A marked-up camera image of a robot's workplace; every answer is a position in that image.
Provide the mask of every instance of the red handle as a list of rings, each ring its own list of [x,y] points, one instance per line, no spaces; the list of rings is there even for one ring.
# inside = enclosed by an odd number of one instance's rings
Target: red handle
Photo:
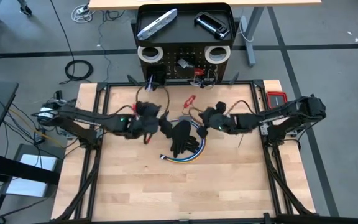
[[[196,99],[196,95],[191,95],[186,101],[185,104],[183,105],[183,107],[186,109],[187,107],[189,107],[193,101]]]

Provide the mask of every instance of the black metal frame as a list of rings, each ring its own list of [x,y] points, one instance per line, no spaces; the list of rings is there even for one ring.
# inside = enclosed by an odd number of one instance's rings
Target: black metal frame
[[[221,82],[217,85],[228,85],[229,82]],[[166,83],[166,85],[188,85],[187,82],[169,82]],[[264,82],[263,80],[251,80],[251,81],[238,81],[235,83],[235,85],[250,85],[250,90],[252,94],[252,101],[255,106],[255,112],[259,113],[261,112],[259,108],[259,101],[258,101],[258,95],[257,90],[260,91],[260,95],[262,98],[262,102],[264,105],[264,108],[268,108],[267,104],[267,97],[266,92],[264,89]],[[133,83],[98,83],[97,89],[96,89],[96,96],[95,96],[95,102],[93,106],[93,111],[97,111],[99,106],[99,101],[101,98],[101,92],[102,90],[105,90],[104,94],[104,102],[103,102],[103,111],[102,114],[106,114],[108,112],[108,104],[109,104],[109,96],[110,96],[110,89],[112,87],[118,87],[118,86],[135,86]],[[66,214],[65,218],[62,220],[55,220],[56,222],[52,223],[72,223],[72,224],[108,224],[108,223],[114,223],[114,224],[138,224],[138,223],[159,223],[159,224],[190,224],[190,223],[230,223],[230,224],[246,224],[246,223],[264,223],[264,224],[271,224],[271,223],[308,223],[308,224],[315,224],[315,223],[358,223],[358,218],[340,218],[340,217],[321,217],[317,214],[312,215],[294,215],[292,210],[292,202],[296,202],[296,197],[292,194],[290,189],[287,187],[285,182],[285,173],[283,170],[283,164],[280,156],[280,151],[278,150],[277,146],[272,147],[272,156],[275,159],[277,170],[272,170],[271,166],[272,159],[270,158],[269,153],[269,144],[268,139],[266,136],[260,135],[260,140],[262,143],[262,148],[264,151],[264,157],[265,157],[265,164],[267,168],[268,173],[268,179],[269,179],[269,185],[270,185],[270,193],[272,195],[272,201],[273,201],[273,208],[275,211],[276,218],[271,218],[270,214],[264,213],[261,214],[263,217],[261,218],[233,218],[233,219],[205,219],[205,220],[151,220],[151,221],[106,221],[106,222],[92,222],[92,216],[93,216],[93,208],[94,208],[94,200],[96,195],[96,184],[97,184],[97,176],[99,171],[99,162],[101,158],[101,150],[102,145],[100,145],[99,149],[96,151],[96,155],[94,158],[94,164],[97,165],[96,170],[92,173],[91,177],[91,191],[89,195],[88,200],[88,208],[85,218],[81,218],[81,209],[82,209],[82,198],[80,198],[80,201],[78,205],[76,206],[76,213],[75,213],[75,219],[74,220],[67,220],[70,218],[71,214]],[[85,183],[85,180],[87,179],[87,173],[88,173],[88,167],[90,163],[90,150],[86,150],[84,164],[83,164],[83,171],[81,173],[81,184]],[[283,213],[280,208],[280,202],[278,198],[277,193],[277,187],[276,182],[281,186],[283,189],[283,198],[285,200],[285,208],[287,213]]]

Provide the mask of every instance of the gray concrete floor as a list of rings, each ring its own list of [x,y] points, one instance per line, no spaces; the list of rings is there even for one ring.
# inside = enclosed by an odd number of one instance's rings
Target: gray concrete floor
[[[93,21],[77,24],[71,21],[71,11],[85,0],[54,1],[60,19],[68,34],[73,50],[100,50],[98,26],[101,13]],[[16,1],[0,2],[0,53],[67,51],[62,30],[47,0],[29,1],[34,16],[19,13]],[[250,8],[244,10],[249,17]],[[358,1],[325,0],[322,5],[310,7],[274,8],[284,41],[287,45],[358,44]],[[239,16],[242,9],[234,9]],[[102,27],[102,44],[108,49],[134,49],[129,21],[131,13]],[[255,45],[278,45],[267,11],[263,13],[254,38]],[[235,45],[242,45],[240,37]],[[291,50],[288,52],[302,94],[314,93],[327,107],[328,117],[313,129],[328,174],[340,216],[358,217],[358,49]],[[279,79],[290,99],[295,95],[279,50],[256,51],[257,65],[246,65],[244,51],[233,51],[224,79],[229,80],[237,71],[240,79]],[[112,61],[109,82],[126,82],[126,75],[141,80],[139,59],[135,54],[108,55]],[[100,82],[106,77],[107,62],[103,56],[82,56],[94,66],[89,78]],[[15,103],[26,113],[39,110],[43,101],[54,91],[63,90],[66,99],[74,98],[81,82],[67,85],[64,67],[71,57],[29,57],[0,59],[0,80],[20,84]],[[85,73],[77,66],[76,74]],[[20,137],[9,133],[8,157],[13,157]],[[0,130],[0,154],[6,139]],[[305,135],[302,139],[302,158],[314,203],[322,215],[328,210],[324,201],[311,149]],[[8,196],[1,213],[23,207],[39,200],[32,197]],[[53,199],[23,212],[7,217],[9,223],[46,222],[50,218]]]

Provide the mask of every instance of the white wire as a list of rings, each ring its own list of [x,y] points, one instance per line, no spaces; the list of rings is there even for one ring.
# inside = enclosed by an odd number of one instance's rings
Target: white wire
[[[242,8],[240,19],[241,19],[243,13],[244,13],[244,8]],[[249,40],[249,39],[247,39],[246,36],[244,35],[244,32],[245,32],[245,31],[242,30],[242,25],[241,25],[241,21],[240,21],[240,32],[238,32],[237,34],[241,34],[242,37],[244,38],[244,40],[246,40],[246,42],[252,43],[252,42],[254,41],[254,36],[252,36],[252,40]]]
[[[89,10],[86,14],[82,14],[82,15],[79,15],[77,13],[77,10],[79,10],[85,6],[86,6],[86,4],[75,7],[73,12],[71,12],[72,21],[77,22],[77,23],[87,23],[87,22],[91,22],[93,20],[94,11]]]

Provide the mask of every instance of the tool holder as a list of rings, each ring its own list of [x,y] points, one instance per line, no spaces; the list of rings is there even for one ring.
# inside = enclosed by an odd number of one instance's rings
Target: tool holder
[[[178,9],[175,20],[145,40],[136,35],[144,27],[171,9]],[[205,28],[195,25],[195,17],[207,12],[224,22],[229,33],[217,39]],[[132,21],[138,56],[145,80],[152,75],[163,79],[193,79],[195,69],[204,70],[205,78],[223,79],[238,28],[231,8],[226,3],[202,4],[151,4],[138,10],[136,21]],[[194,68],[182,68],[179,59],[186,60]]]

